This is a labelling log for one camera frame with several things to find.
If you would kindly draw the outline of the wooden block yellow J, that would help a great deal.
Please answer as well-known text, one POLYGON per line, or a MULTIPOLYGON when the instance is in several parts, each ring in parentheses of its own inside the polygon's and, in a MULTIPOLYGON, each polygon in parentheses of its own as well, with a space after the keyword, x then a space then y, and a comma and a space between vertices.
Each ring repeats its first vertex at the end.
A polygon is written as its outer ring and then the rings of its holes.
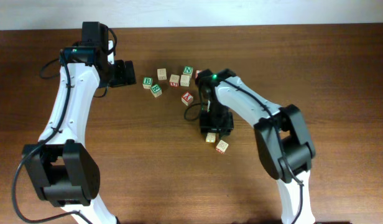
POLYGON ((216 141, 216 134, 215 133, 207 133, 205 141, 209 142, 209 143, 214 143, 216 141))

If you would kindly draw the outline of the wooden block red M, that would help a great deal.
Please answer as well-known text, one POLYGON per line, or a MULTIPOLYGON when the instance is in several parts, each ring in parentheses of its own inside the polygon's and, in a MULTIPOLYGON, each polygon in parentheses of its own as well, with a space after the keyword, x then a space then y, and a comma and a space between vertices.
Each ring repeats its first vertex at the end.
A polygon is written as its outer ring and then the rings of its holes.
POLYGON ((215 149, 216 149, 218 152, 220 152, 221 154, 224 154, 224 153, 226 152, 228 146, 229 146, 229 144, 228 144, 227 142, 225 142, 225 141, 223 141, 223 140, 220 140, 220 141, 217 143, 215 149))

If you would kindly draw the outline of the wooden block red Y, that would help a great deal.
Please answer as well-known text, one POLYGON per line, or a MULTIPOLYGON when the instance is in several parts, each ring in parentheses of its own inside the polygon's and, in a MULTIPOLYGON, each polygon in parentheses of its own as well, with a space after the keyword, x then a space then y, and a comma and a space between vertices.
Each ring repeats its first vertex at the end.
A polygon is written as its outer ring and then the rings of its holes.
POLYGON ((182 95, 182 102, 186 105, 186 106, 189 106, 193 103, 193 100, 194 100, 194 97, 193 95, 190 93, 190 92, 185 92, 183 95, 182 95))

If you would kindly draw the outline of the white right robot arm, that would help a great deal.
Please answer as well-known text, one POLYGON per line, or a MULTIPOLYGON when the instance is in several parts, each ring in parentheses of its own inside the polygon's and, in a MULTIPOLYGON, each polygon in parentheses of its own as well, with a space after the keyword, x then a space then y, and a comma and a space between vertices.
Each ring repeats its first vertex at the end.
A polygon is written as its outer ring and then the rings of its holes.
POLYGON ((277 183, 282 223, 315 223, 308 184, 316 151, 302 112, 261 97, 229 69, 204 70, 195 84, 201 133, 229 135, 237 113, 254 129, 260 162, 277 183))

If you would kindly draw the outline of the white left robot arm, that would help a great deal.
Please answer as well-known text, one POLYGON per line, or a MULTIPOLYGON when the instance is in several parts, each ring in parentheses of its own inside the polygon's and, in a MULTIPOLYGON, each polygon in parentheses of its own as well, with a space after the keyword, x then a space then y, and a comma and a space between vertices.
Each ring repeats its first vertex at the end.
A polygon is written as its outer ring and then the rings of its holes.
POLYGON ((131 61, 115 60, 117 37, 100 22, 84 22, 81 40, 60 51, 60 86, 37 144, 26 144, 24 167, 38 198, 77 223, 119 223, 99 196, 100 171, 85 146, 92 99, 99 88, 136 84, 131 61))

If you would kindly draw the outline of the wooden block green B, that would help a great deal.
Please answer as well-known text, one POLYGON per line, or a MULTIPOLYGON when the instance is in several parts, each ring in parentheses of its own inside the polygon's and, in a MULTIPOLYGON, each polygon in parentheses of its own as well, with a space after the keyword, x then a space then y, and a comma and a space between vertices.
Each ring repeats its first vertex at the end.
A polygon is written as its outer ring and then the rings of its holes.
POLYGON ((151 89, 153 85, 153 79, 151 77, 144 77, 142 81, 142 85, 145 89, 151 89))

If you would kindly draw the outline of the wooden block green R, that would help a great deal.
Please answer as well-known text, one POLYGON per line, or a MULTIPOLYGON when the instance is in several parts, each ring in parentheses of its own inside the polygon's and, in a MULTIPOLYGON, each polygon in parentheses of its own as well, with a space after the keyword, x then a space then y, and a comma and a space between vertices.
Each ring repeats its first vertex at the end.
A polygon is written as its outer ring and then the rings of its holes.
POLYGON ((162 94, 162 89, 159 84, 152 85, 150 91, 155 98, 162 94))

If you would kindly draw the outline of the plain wooden block red side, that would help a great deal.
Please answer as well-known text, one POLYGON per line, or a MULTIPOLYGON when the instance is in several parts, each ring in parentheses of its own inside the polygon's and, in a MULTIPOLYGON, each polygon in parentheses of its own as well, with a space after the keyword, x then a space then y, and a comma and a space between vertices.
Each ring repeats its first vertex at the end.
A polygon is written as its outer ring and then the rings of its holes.
POLYGON ((165 68, 159 68, 157 70, 157 78, 159 81, 167 79, 167 71, 165 68))

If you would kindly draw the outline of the wooden block red U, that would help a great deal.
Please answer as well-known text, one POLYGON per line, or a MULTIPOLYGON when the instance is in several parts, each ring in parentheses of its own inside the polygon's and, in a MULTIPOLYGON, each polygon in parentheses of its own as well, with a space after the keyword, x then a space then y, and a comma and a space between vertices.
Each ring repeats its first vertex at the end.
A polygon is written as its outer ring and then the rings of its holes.
POLYGON ((180 75, 171 74, 169 80, 170 86, 177 87, 180 84, 180 75))

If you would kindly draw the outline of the wooden block green V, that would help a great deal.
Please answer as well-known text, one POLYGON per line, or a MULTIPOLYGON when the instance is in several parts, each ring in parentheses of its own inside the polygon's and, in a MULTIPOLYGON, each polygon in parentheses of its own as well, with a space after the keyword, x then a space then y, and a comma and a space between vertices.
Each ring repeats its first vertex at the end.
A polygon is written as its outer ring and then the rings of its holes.
POLYGON ((181 75, 180 85, 181 86, 190 86, 190 76, 189 75, 181 75))

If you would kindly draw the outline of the wooden block red 9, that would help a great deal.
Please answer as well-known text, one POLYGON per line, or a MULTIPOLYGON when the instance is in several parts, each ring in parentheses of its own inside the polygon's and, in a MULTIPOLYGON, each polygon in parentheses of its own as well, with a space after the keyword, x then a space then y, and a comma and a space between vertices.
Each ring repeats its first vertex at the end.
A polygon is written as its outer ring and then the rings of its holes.
POLYGON ((195 72, 195 79, 198 78, 200 72, 201 72, 201 70, 196 70, 196 72, 195 72))

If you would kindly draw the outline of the wooden block green N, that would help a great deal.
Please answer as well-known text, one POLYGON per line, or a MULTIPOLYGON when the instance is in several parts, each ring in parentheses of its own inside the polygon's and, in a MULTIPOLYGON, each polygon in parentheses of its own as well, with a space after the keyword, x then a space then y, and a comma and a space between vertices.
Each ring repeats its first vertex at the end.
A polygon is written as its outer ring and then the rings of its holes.
POLYGON ((191 78, 193 75, 193 67, 185 66, 183 69, 183 75, 188 75, 191 78))

